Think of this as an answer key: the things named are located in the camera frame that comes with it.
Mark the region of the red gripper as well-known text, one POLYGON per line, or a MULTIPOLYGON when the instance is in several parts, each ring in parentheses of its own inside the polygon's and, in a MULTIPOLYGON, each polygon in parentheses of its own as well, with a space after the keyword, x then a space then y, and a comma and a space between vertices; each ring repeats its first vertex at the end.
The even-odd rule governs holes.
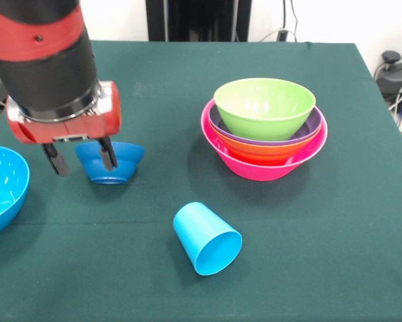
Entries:
POLYGON ((117 85, 113 81, 99 82, 99 97, 88 109, 73 118, 45 122, 30 119, 21 107, 7 98, 6 114, 15 137, 26 144, 43 144, 43 151, 55 173, 68 176, 69 167, 63 155, 55 148, 54 142, 71 140, 96 140, 100 145, 100 155, 107 171, 117 168, 117 159, 108 136, 118 133, 121 128, 121 100, 117 85))

